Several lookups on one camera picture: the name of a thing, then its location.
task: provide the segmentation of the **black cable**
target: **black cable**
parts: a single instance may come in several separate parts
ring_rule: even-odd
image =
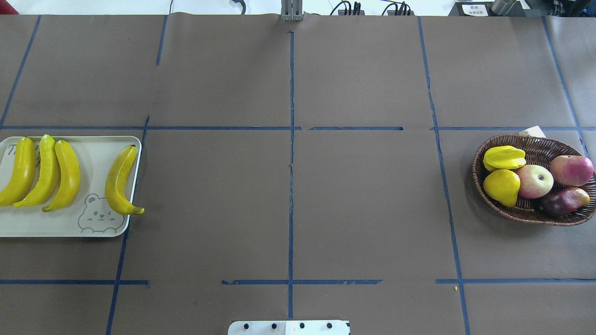
[[[387,5],[387,7],[385,7],[385,10],[381,14],[381,16],[385,15],[385,12],[389,9],[389,7],[391,7],[391,5],[395,6],[395,12],[393,12],[393,15],[395,15],[395,16],[397,16],[397,15],[406,16],[406,15],[410,15],[412,13],[412,8],[410,8],[410,6],[408,4],[406,4],[405,1],[403,1],[403,2],[389,1],[389,2],[391,2],[391,3],[389,5]]]
[[[393,13],[393,15],[395,15],[395,16],[399,15],[399,16],[401,16],[402,15],[402,12],[404,11],[404,9],[405,9],[405,3],[402,2],[402,5],[399,6],[399,9],[397,10],[397,12]]]
[[[333,12],[335,12],[335,10],[341,5],[343,4],[346,7],[346,11],[344,12],[344,15],[347,15],[349,12],[352,11],[352,4],[349,1],[341,1],[339,4],[337,4],[337,6],[335,6],[335,8],[333,8],[333,10],[331,11],[331,14],[329,15],[333,15]]]
[[[246,4],[244,3],[244,0],[232,0],[233,2],[240,3],[240,5],[242,5],[242,13],[240,13],[240,15],[244,15],[246,13]]]
[[[398,5],[395,2],[390,3],[389,5],[387,5],[387,7],[385,7],[385,10],[383,11],[383,13],[381,14],[381,16],[385,15],[385,13],[387,12],[387,10],[389,9],[389,7],[391,7],[392,5],[395,6],[395,11],[398,11]]]

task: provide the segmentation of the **wicker basket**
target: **wicker basket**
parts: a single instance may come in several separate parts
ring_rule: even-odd
[[[555,225],[555,226],[574,226],[579,225],[589,220],[596,212],[596,179],[592,179],[581,186],[590,196],[590,202],[573,213],[560,218],[551,218],[538,210],[538,199],[517,198],[517,203],[514,208],[507,208],[501,205],[498,201],[489,198],[482,188],[484,179],[489,175],[489,172],[482,163],[484,153],[492,147],[500,145],[512,145],[515,148],[522,149],[526,152],[527,164],[540,165],[548,168],[553,158],[560,155],[576,155],[580,156],[575,149],[565,143],[555,141],[554,139],[525,137],[519,135],[498,135],[487,139],[476,151],[474,160],[472,161],[472,178],[478,193],[484,201],[502,216],[527,224],[538,225]],[[566,188],[566,186],[555,183],[551,192],[555,192]]]

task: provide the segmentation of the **yellow banana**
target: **yellow banana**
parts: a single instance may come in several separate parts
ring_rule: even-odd
[[[58,166],[58,157],[54,147],[56,141],[52,136],[44,135],[39,141],[39,158],[41,159],[39,168],[39,180],[35,187],[21,201],[14,203],[16,208],[26,206],[36,206],[48,200],[60,181],[60,167]]]
[[[75,199],[80,186],[80,166],[75,151],[63,139],[56,142],[54,148],[60,165],[60,186],[52,202],[42,208],[44,212],[68,206]]]
[[[143,214],[145,209],[143,207],[136,207],[124,195],[126,188],[126,181],[131,174],[132,166],[135,163],[136,146],[129,145],[124,148],[112,167],[108,178],[105,181],[105,197],[110,207],[118,214]]]
[[[17,142],[13,175],[4,190],[0,192],[0,206],[9,206],[21,201],[29,192],[35,178],[35,145],[29,137]]]

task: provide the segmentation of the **pink apple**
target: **pink apple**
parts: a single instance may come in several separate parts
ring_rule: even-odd
[[[550,171],[559,184],[580,187],[594,176],[594,165],[584,156],[557,156],[551,162]]]
[[[518,196],[536,199],[548,193],[554,183],[552,174],[540,165],[524,165],[516,170],[520,177]]]

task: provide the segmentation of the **brown table surface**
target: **brown table surface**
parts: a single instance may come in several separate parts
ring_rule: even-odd
[[[114,238],[1,239],[0,334],[594,334],[595,219],[508,221],[470,165],[535,125],[596,153],[596,20],[5,15],[0,31],[0,140],[143,139],[147,209]]]

